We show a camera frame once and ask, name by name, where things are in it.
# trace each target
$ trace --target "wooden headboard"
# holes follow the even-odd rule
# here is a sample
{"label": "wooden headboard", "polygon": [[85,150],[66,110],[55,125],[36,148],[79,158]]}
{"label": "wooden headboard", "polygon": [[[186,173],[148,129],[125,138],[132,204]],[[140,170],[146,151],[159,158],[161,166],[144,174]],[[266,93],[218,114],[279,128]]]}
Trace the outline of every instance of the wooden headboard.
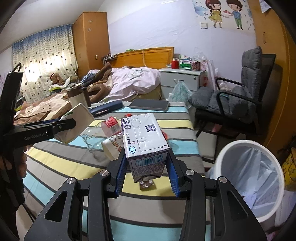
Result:
{"label": "wooden headboard", "polygon": [[161,69],[166,68],[166,65],[172,62],[173,55],[174,47],[134,50],[118,54],[117,59],[111,61],[110,64],[113,68],[121,68],[124,66],[139,68],[146,64],[148,68]]}

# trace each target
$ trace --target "yellow bag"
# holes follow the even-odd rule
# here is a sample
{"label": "yellow bag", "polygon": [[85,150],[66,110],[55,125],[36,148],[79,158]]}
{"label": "yellow bag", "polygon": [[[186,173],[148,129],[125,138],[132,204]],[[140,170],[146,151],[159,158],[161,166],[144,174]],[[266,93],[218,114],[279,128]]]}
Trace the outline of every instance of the yellow bag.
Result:
{"label": "yellow bag", "polygon": [[291,154],[282,165],[285,178],[285,190],[296,191],[296,149],[291,149]]}

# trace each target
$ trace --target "yellow dress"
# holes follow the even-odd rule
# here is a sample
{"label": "yellow dress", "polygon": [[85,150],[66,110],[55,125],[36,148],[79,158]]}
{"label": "yellow dress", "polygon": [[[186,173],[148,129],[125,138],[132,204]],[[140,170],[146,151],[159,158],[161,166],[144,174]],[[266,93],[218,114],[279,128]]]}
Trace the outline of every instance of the yellow dress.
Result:
{"label": "yellow dress", "polygon": [[220,10],[213,10],[212,16],[210,16],[209,19],[215,23],[216,22],[221,23],[222,22],[221,11]]}

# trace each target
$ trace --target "light switch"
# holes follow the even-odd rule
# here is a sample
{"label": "light switch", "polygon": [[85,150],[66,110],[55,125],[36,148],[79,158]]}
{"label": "light switch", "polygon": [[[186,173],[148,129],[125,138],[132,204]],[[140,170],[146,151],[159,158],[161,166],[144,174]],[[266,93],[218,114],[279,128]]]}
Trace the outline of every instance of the light switch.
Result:
{"label": "light switch", "polygon": [[207,23],[200,23],[200,28],[207,28]]}

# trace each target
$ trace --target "light blue stripe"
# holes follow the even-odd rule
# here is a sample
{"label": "light blue stripe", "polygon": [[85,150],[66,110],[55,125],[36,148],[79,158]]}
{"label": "light blue stripe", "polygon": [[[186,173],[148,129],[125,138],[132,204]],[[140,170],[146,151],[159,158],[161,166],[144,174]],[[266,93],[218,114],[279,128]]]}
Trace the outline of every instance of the light blue stripe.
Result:
{"label": "light blue stripe", "polygon": [[187,108],[184,106],[172,106],[169,107],[167,111],[159,111],[159,110],[141,110],[141,109],[132,109],[130,107],[123,107],[119,110],[115,110],[113,112],[132,112],[132,113],[140,113],[140,112],[145,112],[145,113],[170,113],[170,112],[186,112],[189,113]]}
{"label": "light blue stripe", "polygon": [[[97,143],[96,149],[102,150],[102,145],[105,138],[92,138],[88,141],[92,142],[92,144]],[[59,142],[56,139],[51,139],[50,141]],[[198,144],[196,141],[182,141],[182,140],[168,140],[170,147],[172,148],[175,155],[199,155]],[[78,136],[74,141],[70,142],[69,145],[79,146],[79,147],[87,147],[85,141],[81,136]]]}
{"label": "light blue stripe", "polygon": [[[44,205],[53,197],[54,193],[41,184],[30,173],[23,179],[24,185]],[[114,241],[178,241],[181,228],[155,228],[138,226],[111,220]],[[87,233],[87,211],[82,212],[82,231]],[[210,241],[210,225],[206,227],[205,241]]]}

